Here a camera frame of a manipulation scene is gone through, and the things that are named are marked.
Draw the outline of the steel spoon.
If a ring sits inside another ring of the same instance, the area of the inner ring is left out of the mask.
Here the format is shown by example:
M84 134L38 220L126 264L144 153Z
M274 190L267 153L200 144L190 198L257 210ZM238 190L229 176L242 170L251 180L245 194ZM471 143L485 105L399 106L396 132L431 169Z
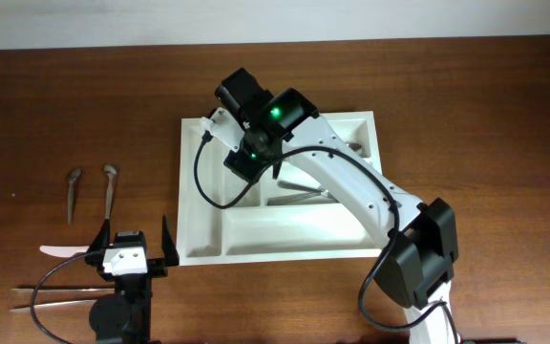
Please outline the steel spoon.
M351 141L348 141L346 143L346 146L351 149L354 153L356 153L357 155L361 156L361 157L364 157L365 154L364 154L364 147L358 143L358 142L351 142Z

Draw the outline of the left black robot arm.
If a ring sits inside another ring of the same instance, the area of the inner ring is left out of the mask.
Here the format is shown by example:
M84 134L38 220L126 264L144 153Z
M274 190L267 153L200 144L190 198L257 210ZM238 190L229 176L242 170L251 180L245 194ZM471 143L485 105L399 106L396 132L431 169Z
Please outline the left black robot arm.
M151 341L152 282L168 275L180 263L167 220L161 220L159 258L148 256L141 231L119 232L110 237L110 221L105 220L86 251L85 263L114 284L114 291L97 298L89 314L89 324L98 343L149 343Z

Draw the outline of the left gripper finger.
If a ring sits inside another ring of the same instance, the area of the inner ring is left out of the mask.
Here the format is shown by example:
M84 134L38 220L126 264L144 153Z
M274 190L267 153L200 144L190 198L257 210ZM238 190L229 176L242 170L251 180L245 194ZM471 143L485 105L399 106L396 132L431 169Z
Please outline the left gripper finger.
M89 245L88 252L100 251L106 249L110 244L110 220L105 219L100 231Z
M163 215L161 219L161 250L163 252L164 262L167 266L178 266L180 264L179 253L165 215Z

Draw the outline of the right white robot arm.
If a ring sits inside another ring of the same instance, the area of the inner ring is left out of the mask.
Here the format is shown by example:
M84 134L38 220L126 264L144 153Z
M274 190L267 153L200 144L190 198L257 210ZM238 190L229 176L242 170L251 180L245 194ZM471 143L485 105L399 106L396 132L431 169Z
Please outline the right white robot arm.
M343 205L381 248L358 294L374 328L407 332L412 343L458 343L449 294L458 258L455 213L425 204L349 148L293 88L273 96L240 68L215 91L232 121L215 132L230 147L223 164L249 186L283 162L307 173Z

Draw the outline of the white plastic knife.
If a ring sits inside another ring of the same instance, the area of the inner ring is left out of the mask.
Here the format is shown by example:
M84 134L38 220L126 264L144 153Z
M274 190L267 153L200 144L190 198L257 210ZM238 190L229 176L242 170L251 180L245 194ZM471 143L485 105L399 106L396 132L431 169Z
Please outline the white plastic knife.
M88 246L69 247L69 246L40 246L39 250L47 255L58 258L71 258L76 254L85 253Z

